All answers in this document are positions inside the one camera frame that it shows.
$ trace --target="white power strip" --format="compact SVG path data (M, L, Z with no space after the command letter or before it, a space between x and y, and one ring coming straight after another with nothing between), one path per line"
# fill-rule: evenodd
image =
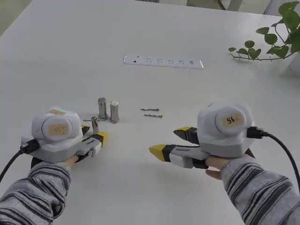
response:
M144 57L141 55L125 55L124 63L130 65L203 69L203 65L200 60L191 60L185 58L176 59L176 58Z

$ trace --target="forearm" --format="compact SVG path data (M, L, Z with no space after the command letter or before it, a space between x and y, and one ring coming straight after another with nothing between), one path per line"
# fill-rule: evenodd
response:
M287 177L263 170L248 156L226 164L221 175L245 224L300 224L300 196Z
M70 169L42 162L15 182L0 200L0 224L47 225L65 208Z

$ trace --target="black cable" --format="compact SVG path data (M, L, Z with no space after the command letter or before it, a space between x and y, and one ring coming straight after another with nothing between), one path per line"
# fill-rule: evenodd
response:
M290 151L288 150L288 148L285 146L285 144L283 144L282 141L279 140L278 138L276 138L274 135L269 134L268 132L265 132L261 128L258 128L258 127L249 127L247 129L247 138L262 139L263 137L269 137L269 138L273 139L286 152L287 156L289 157L289 159L291 161L292 168L294 169L294 172L295 172L295 175L296 175L296 179L297 179L298 189L299 189L299 193L300 193L300 175L299 175L299 170L297 168L296 162L295 162L292 154L290 153Z
M20 146L20 150L10 159L7 165L4 167L2 173L0 174L0 182L2 181L4 175L12 165L12 163L23 153L30 154L40 148L39 143L36 139L31 139L27 141L25 144Z
M292 164L292 168L294 169L295 175L296 175L296 179L297 179L297 183L298 183L298 189L299 189L299 193L300 193L300 175L299 175L299 170L297 168L296 162L292 156L292 154L290 153L290 151L288 150L288 148L285 146L285 144L282 143L281 140L279 140L278 138L276 138L274 135L269 134L266 132L266 134L264 134L265 137L270 137L271 139L273 139L274 141L276 141L282 148L283 150L286 152L287 156L289 157L291 164Z
M10 161L7 163L7 165L4 167L1 175L0 175L0 182L2 181L4 175L6 174L6 172L8 171L8 169L10 168L10 166L12 165L12 163L15 161L16 158L18 158L20 155L22 155L23 152L21 150L19 150L11 159Z

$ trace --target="metal cylinder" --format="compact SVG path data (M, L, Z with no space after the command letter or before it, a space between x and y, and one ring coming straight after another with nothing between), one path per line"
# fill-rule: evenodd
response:
M99 107L99 115L98 118L100 120L107 120L107 112L106 112L106 98L101 97L98 99L98 107Z
M93 134L99 132L99 125L98 125L98 118L96 116L92 117L92 127L93 127Z
M119 122L119 103L117 101L111 101L111 123Z

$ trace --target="label sticker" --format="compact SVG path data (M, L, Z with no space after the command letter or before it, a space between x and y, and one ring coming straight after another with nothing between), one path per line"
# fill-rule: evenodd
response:
M55 114L55 115L64 115L64 114L66 114L65 112L59 111L57 109L52 109L48 113L52 113L52 114Z
M69 134L69 126L67 123L57 123L48 125L49 136L65 136Z
M238 112L222 118L222 124L225 128L232 128L244 124L244 117Z

